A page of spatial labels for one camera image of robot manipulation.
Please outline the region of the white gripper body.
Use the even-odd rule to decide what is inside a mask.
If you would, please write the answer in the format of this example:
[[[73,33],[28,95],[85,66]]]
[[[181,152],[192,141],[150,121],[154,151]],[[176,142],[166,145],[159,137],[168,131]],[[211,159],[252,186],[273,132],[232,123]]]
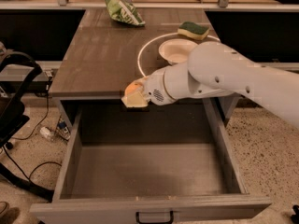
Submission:
[[[166,67],[158,69],[146,77],[144,82],[144,93],[146,98],[156,105],[170,105],[176,100],[170,96],[164,85]]]

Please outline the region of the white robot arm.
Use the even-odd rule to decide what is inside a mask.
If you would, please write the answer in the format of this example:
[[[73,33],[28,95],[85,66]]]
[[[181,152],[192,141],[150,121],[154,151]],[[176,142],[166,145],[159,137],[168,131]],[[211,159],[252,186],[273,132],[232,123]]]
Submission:
[[[129,108],[170,105],[184,98],[243,95],[299,127],[299,75],[255,63],[218,42],[204,42],[184,63],[133,81],[121,98]]]

